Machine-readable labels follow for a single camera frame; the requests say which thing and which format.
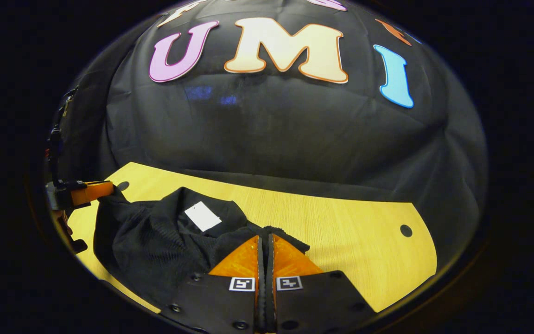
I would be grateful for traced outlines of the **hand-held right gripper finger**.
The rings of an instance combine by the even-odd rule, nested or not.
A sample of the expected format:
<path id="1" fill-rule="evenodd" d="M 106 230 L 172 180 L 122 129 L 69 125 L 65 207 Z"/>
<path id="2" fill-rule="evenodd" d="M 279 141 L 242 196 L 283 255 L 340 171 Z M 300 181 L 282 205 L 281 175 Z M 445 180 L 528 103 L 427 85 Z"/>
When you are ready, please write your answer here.
<path id="1" fill-rule="evenodd" d="M 264 326 L 264 288 L 263 244 L 254 236 L 209 273 L 191 274 L 160 314 L 198 334 L 256 334 Z"/>
<path id="2" fill-rule="evenodd" d="M 266 324 L 275 334 L 351 334 L 375 317 L 343 271 L 320 269 L 274 233 L 267 245 Z"/>

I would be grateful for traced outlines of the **black coat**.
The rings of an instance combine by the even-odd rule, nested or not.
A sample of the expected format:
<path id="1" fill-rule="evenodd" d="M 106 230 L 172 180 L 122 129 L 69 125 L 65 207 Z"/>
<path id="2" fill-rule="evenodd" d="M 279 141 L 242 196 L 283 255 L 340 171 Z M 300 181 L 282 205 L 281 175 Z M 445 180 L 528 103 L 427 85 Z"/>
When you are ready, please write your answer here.
<path id="1" fill-rule="evenodd" d="M 95 255 L 116 280 L 156 308 L 180 284 L 208 274 L 252 237 L 282 237 L 302 253 L 310 246 L 281 228 L 250 222 L 233 201 L 181 187 L 156 201 L 129 202 L 118 188 L 98 199 Z"/>

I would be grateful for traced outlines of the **black backdrop cloth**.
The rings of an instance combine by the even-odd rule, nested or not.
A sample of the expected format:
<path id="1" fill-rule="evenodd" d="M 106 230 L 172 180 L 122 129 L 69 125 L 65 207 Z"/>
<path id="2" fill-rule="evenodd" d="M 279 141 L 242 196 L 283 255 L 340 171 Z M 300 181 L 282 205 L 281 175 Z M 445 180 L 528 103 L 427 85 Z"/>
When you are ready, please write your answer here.
<path id="1" fill-rule="evenodd" d="M 197 0 L 70 85 L 59 177 L 135 162 L 277 192 L 414 205 L 439 262 L 473 238 L 488 157 L 474 103 L 421 39 L 350 1 Z"/>

